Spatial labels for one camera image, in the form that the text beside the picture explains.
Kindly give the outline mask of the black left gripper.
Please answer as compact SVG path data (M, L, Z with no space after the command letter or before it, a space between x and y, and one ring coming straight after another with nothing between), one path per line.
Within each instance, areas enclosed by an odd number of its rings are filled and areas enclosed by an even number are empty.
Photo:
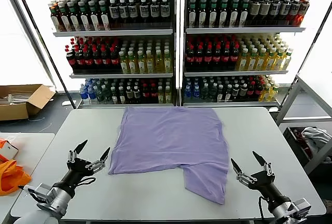
M78 186L95 182L95 177L92 175L105 167L110 147L106 149L98 160L92 163L80 158L77 159L77 156L81 153L87 142L88 140L83 141L68 153L68 172L60 180L60 188L64 191L75 191Z

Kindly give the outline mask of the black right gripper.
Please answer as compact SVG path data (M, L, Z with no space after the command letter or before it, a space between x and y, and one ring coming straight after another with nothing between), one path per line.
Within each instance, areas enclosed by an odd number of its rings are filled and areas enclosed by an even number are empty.
M241 184L248 186L249 189L258 190L267 201L268 209L275 209L285 202L290 202L290 198L282 195L274 185L275 174L272 171L271 163L267 162L264 157L255 151L252 151L252 153L264 171L252 174L251 176L246 175L235 160L231 158L230 160L233 170L236 173L236 179Z

